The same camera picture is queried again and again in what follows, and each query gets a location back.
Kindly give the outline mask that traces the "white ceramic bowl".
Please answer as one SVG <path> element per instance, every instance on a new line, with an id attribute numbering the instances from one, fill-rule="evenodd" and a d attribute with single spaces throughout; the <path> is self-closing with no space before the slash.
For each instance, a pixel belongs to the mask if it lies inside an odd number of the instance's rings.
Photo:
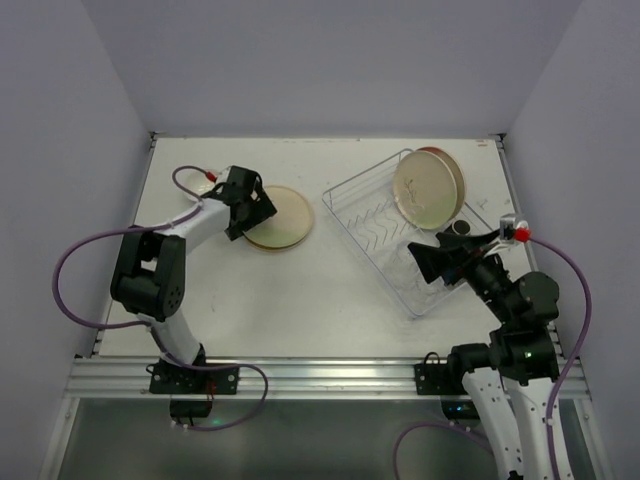
<path id="1" fill-rule="evenodd" d="M 220 172 L 213 169 L 207 169 L 206 174 L 196 170 L 185 170 L 178 173 L 177 179 L 182 187 L 203 197 L 215 187 L 219 176 Z"/>

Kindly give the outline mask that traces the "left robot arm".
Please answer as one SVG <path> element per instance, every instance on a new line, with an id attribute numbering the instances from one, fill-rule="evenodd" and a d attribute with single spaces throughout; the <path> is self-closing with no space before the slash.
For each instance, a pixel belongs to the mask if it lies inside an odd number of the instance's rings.
<path id="1" fill-rule="evenodd" d="M 194 206 L 166 226 L 133 226 L 122 234 L 110 295 L 150 330 L 165 362 L 204 371 L 204 347 L 182 312 L 187 257 L 217 234 L 243 237 L 277 209 L 261 175 L 245 167 L 215 174 L 187 165 L 174 170 L 172 180 Z"/>

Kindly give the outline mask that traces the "cream plate yellow patch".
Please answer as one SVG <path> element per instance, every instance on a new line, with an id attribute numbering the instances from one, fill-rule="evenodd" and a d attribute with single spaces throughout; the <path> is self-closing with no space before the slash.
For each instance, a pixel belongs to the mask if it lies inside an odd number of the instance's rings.
<path id="1" fill-rule="evenodd" d="M 299 241 L 296 241 L 294 243 L 285 244 L 285 245 L 276 245 L 276 246 L 255 242 L 255 241 L 249 239 L 246 236 L 244 238 L 245 238 L 246 242 L 250 246 L 252 246 L 253 248 L 256 248 L 256 249 L 258 249 L 260 251 L 264 251 L 264 252 L 277 253 L 277 252 L 285 252 L 285 251 L 291 250 L 293 248 L 296 248 L 301 244 L 304 244 L 304 242 L 307 240 L 308 236 L 304 237 L 304 238 L 302 238 Z"/>

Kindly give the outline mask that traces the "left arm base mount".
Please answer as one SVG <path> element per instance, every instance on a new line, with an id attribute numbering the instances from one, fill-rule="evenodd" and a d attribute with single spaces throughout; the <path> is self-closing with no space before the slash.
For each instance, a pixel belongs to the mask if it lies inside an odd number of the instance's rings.
<path id="1" fill-rule="evenodd" d="M 213 410 L 216 395 L 235 395 L 239 379 L 237 367 L 219 371 L 196 371 L 159 360 L 146 367 L 150 374 L 149 392 L 169 395 L 172 420 L 194 426 Z"/>

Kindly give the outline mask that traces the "cream plate green patch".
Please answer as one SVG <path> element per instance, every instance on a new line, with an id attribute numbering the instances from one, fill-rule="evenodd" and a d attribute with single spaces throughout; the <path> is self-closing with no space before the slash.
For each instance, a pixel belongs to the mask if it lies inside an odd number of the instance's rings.
<path id="1" fill-rule="evenodd" d="M 298 191 L 269 185 L 265 191 L 277 209 L 272 218 L 247 231 L 244 236 L 267 245 L 285 245 L 307 237 L 314 225 L 314 212 Z"/>

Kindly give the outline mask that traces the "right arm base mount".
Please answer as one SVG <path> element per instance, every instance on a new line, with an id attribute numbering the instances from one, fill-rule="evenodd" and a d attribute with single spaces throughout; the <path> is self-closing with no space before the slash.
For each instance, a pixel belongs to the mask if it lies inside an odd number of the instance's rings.
<path id="1" fill-rule="evenodd" d="M 437 352 L 427 353 L 413 369 L 416 393 L 419 396 L 438 396 L 442 413 L 448 420 L 454 423 L 480 421 L 473 402 L 461 400 L 466 391 Z"/>

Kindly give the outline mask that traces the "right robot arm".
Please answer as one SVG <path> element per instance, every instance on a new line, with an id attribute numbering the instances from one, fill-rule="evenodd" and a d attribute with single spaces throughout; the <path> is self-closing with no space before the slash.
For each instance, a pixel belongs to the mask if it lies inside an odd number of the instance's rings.
<path id="1" fill-rule="evenodd" d="M 424 280 L 465 282 L 500 325 L 487 344 L 451 349 L 445 362 L 415 365 L 416 387 L 463 389 L 484 425 L 502 479 L 571 479 L 558 410 L 566 377 L 549 323 L 559 316 L 559 286 L 540 271 L 512 279 L 498 251 L 531 240 L 522 223 L 480 236 L 440 233 L 438 246 L 411 242 Z"/>

